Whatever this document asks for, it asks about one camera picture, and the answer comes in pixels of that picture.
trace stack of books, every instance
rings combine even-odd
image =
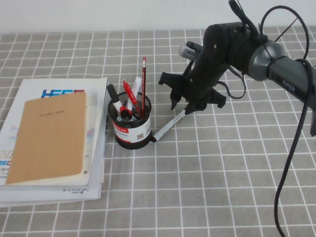
[[[0,207],[98,199],[108,79],[25,79],[0,132]]]

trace black cable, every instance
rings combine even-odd
[[[241,8],[241,5],[235,1],[235,0],[229,0],[228,1],[233,13],[235,13],[235,15],[241,20],[241,22],[243,24],[246,24],[250,31],[251,31],[251,34],[253,36],[258,36],[259,35],[259,32],[257,31],[257,28],[255,27],[255,25],[249,20],[249,18],[245,15],[244,11],[242,10]]]
[[[241,6],[239,0],[237,0],[237,2],[238,2],[239,7],[241,8],[241,11],[245,14],[245,12],[243,11],[242,6]]]
[[[307,87],[307,98],[306,98],[306,100],[304,102],[301,118],[300,118],[299,124],[297,126],[296,133],[295,133],[295,136],[294,136],[294,139],[293,139],[293,143],[292,143],[290,152],[288,154],[288,157],[286,159],[285,167],[284,167],[284,170],[283,170],[283,173],[282,173],[282,177],[281,177],[280,183],[279,183],[279,185],[277,187],[276,196],[275,196],[274,215],[275,215],[276,228],[277,228],[277,230],[279,231],[279,233],[280,233],[280,235],[282,237],[285,237],[285,234],[283,233],[283,231],[282,231],[282,229],[280,227],[279,221],[278,221],[278,215],[277,215],[278,199],[280,197],[280,193],[281,193],[282,187],[284,185],[284,182],[285,182],[285,179],[286,179],[286,175],[287,175],[288,169],[290,167],[290,164],[291,164],[291,161],[292,161],[292,158],[293,158],[293,155],[294,155],[294,151],[295,151],[296,145],[298,143],[298,140],[299,140],[299,137],[300,137],[303,125],[304,125],[304,120],[305,120],[305,117],[306,117],[306,112],[307,112],[307,109],[308,109],[308,105],[309,105],[310,100],[311,100],[312,88],[313,88],[313,71],[312,71],[311,64],[305,59],[297,59],[297,61],[303,63],[303,65],[304,65],[304,67],[305,67],[305,69],[307,71],[308,87]]]
[[[285,34],[285,32],[287,32],[288,29],[291,28],[291,26],[296,22],[297,19],[298,19],[298,18],[296,17],[296,19],[281,33],[281,35],[279,35],[279,36],[276,38],[275,42],[277,42],[278,39],[281,38],[281,37]]]
[[[233,96],[230,91],[229,91],[229,88],[227,86],[226,83],[222,82],[222,81],[218,81],[217,84],[220,84],[222,86],[224,86],[226,88],[226,91],[227,91],[227,94],[229,97],[231,97],[232,99],[235,99],[235,100],[239,100],[241,99],[242,97],[244,97],[244,95],[246,94],[246,84],[245,84],[245,80],[244,80],[244,74],[239,75],[234,69],[232,69],[232,67],[229,67],[229,71],[231,71],[234,75],[236,75],[237,77],[239,77],[242,81],[242,84],[243,84],[243,95],[242,96],[239,96],[239,97],[235,97]]]
[[[293,21],[293,23],[288,28],[285,29],[284,32],[282,32],[280,34],[280,36],[275,41],[277,41],[280,37],[282,37],[282,35],[294,24],[294,22],[297,19],[302,24],[302,27],[303,27],[303,29],[305,31],[305,35],[306,35],[306,50],[305,50],[305,54],[304,54],[303,59],[297,59],[296,61],[301,62],[304,65],[304,67],[305,67],[305,69],[307,71],[307,75],[308,75],[307,98],[306,98],[306,100],[304,102],[304,106],[303,106],[302,113],[301,113],[301,118],[299,120],[299,124],[298,124],[297,129],[296,129],[296,133],[295,133],[295,136],[294,136],[294,139],[293,139],[293,142],[292,142],[292,146],[291,146],[291,149],[289,151],[288,157],[287,157],[286,162],[285,162],[285,166],[284,166],[284,170],[283,170],[283,173],[282,173],[282,177],[281,177],[280,183],[279,183],[279,185],[277,187],[277,190],[276,190],[276,196],[275,196],[275,202],[274,202],[274,217],[275,217],[276,228],[277,228],[278,232],[280,233],[280,235],[282,237],[285,237],[285,234],[283,233],[283,231],[281,229],[281,226],[280,226],[280,223],[278,221],[278,214],[277,214],[278,200],[279,200],[280,193],[281,193],[282,187],[284,185],[284,182],[285,182],[285,179],[286,179],[286,176],[287,176],[287,173],[288,173],[288,170],[289,170],[289,167],[290,167],[293,155],[294,155],[295,148],[297,146],[300,134],[302,132],[302,128],[303,128],[303,125],[304,125],[304,120],[305,120],[305,117],[306,117],[308,105],[310,103],[310,99],[311,99],[311,95],[312,95],[312,89],[313,89],[313,68],[312,68],[311,64],[306,60],[306,57],[307,57],[308,52],[309,52],[309,46],[310,46],[308,29],[307,29],[303,19],[301,18],[301,16],[296,11],[294,11],[292,8],[287,7],[287,6],[275,6],[275,7],[271,8],[270,10],[268,10],[266,12],[266,14],[264,15],[264,17],[262,18],[261,24],[259,25],[261,41],[263,43],[264,49],[266,50],[266,52],[268,53],[269,57],[271,58],[271,62],[275,62],[277,59],[274,59],[270,55],[269,51],[267,50],[267,48],[265,46],[265,42],[263,41],[263,25],[264,25],[264,22],[265,22],[267,16],[272,11],[274,11],[276,9],[288,10],[288,11],[292,12],[297,18]]]
[[[288,6],[275,6],[275,7],[272,7],[270,10],[268,10],[266,12],[266,14],[263,16],[262,20],[261,20],[261,23],[260,23],[260,35],[263,35],[263,25],[264,25],[264,22],[267,18],[267,16],[274,10],[276,9],[285,9],[285,10],[288,10],[290,12],[292,12],[297,18],[298,20],[301,22],[302,24],[302,27],[304,29],[304,32],[305,32],[305,35],[306,35],[306,49],[305,49],[305,54],[304,54],[304,57],[303,59],[306,59],[307,57],[307,54],[308,54],[308,51],[309,51],[309,48],[310,48],[310,38],[309,38],[309,34],[308,34],[308,29],[303,21],[303,19],[301,18],[301,16],[296,12],[294,11],[292,8],[288,7]]]

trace pencil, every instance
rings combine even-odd
[[[145,117],[145,94],[146,94],[146,57],[143,57],[143,76],[142,76],[142,118]]]

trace gray grid tablecloth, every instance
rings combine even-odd
[[[309,60],[316,65],[316,28],[310,27]],[[266,28],[275,39],[283,28]],[[108,77],[118,92],[133,83],[147,57],[147,95],[152,129],[185,106],[170,110],[170,88],[161,72],[182,73],[178,55],[186,41],[202,43],[203,30],[62,33],[0,36],[0,128],[22,79]],[[280,43],[302,57],[301,28]],[[241,81],[221,79],[232,94]],[[1,237],[230,237],[278,236],[273,203],[276,186],[303,104],[271,81],[246,78],[241,100],[209,105],[187,116],[160,142],[129,151],[106,144],[105,183],[99,200],[0,208]],[[227,95],[220,85],[217,90]],[[315,236],[316,145],[309,135],[311,112],[280,198],[279,216],[288,236]]]

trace kraft paper notebook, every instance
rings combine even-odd
[[[7,185],[83,175],[87,98],[77,92],[27,101]]]

